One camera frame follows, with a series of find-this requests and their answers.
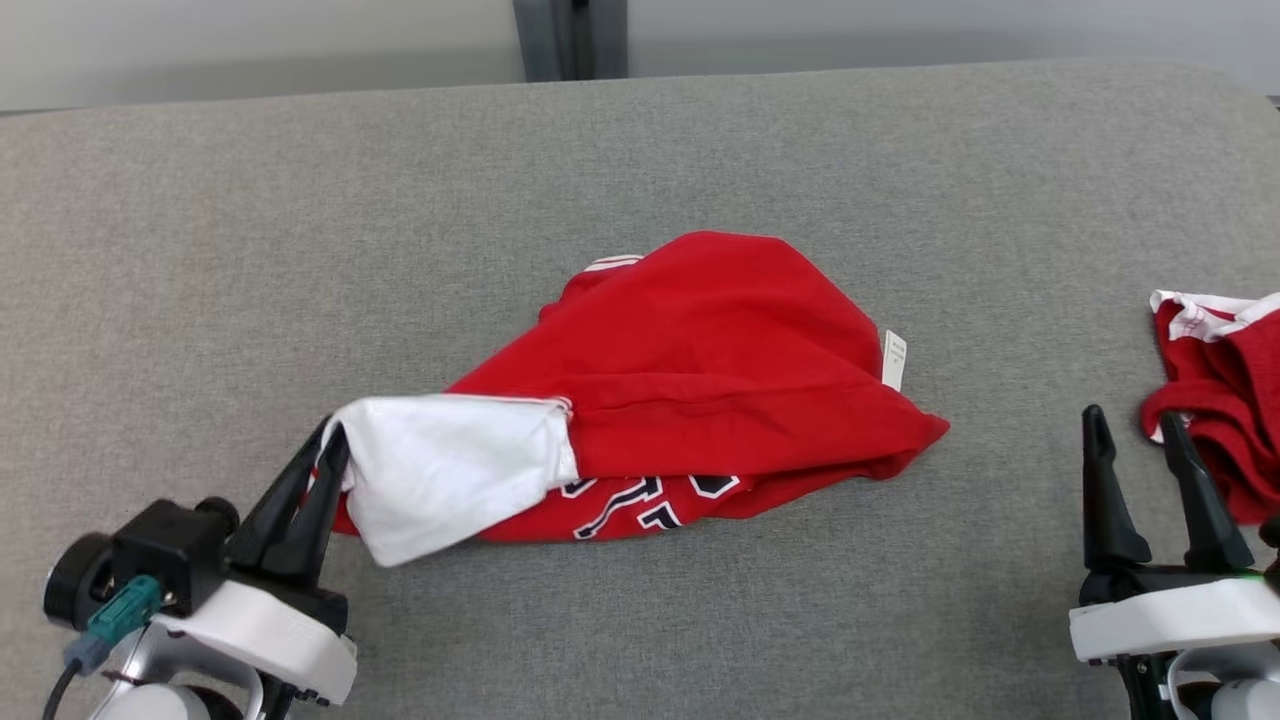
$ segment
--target cable connector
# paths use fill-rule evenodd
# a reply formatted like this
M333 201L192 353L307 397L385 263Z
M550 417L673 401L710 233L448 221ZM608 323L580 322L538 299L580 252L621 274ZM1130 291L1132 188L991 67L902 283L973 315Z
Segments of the cable connector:
M111 650L125 635L147 624L164 603L160 582L138 575L115 593L88 620L88 629L63 650L63 662L79 661L79 674L92 675L106 662Z

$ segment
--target gray table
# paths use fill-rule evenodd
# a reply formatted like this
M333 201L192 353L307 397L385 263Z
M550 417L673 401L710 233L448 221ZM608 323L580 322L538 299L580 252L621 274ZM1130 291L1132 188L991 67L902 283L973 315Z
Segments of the gray table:
M952 421L900 479L604 544L332 543L361 666L303 717L1123 717L1076 664L1079 413L1135 427L1156 287L1280 283L1280 118L1124 61L366 92L0 119L0 696L69 634L60 551L156 496L247 506L316 420L435 391L570 274L695 228L772 233L910 345ZM105 682L73 687L83 717Z

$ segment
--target robotic arm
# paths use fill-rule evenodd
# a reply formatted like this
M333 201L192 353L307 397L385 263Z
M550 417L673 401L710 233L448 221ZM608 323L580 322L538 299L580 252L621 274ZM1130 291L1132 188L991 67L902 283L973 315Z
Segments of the robotic arm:
M1148 565L1151 548L1125 506L1102 409L1084 411L1084 566L1070 611L1080 661L1111 665L1133 720L1280 720L1280 560L1253 553L1183 421L1161 419L1190 548L1185 565ZM1280 547L1280 516L1262 528Z
M91 720L283 720L294 701L346 701L356 678L347 598L319 579L349 451L340 425L321 448L323 430L243 524L220 498L193 510L159 500L114 534L87 534L63 553L45 615L83 634L64 653L46 720L72 678L101 665L116 629L129 629L118 641L128 659L106 674L114 683ZM129 593L151 593L154 607L127 605ZM172 684L182 671L241 687L248 701L239 707L210 688Z

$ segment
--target white wall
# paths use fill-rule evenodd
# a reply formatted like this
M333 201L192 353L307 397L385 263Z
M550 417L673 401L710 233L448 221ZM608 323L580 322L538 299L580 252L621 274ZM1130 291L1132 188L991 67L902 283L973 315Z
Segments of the white wall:
M0 110L522 81L511 0L0 0Z
M1280 95L1280 0L631 0L630 23L634 76L1160 56Z

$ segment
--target red and white cloth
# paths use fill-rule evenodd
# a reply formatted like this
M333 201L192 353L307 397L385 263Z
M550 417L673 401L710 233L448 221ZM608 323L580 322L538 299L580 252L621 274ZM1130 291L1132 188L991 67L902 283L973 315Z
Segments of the red and white cloth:
M1161 414L1185 414L1235 519L1280 512L1280 293L1156 291L1151 310L1169 383L1143 402L1143 430L1161 442Z
M870 319L781 240L698 232L598 260L448 393L335 414L335 529L394 565L476 533L621 538L891 478L948 425L881 363Z

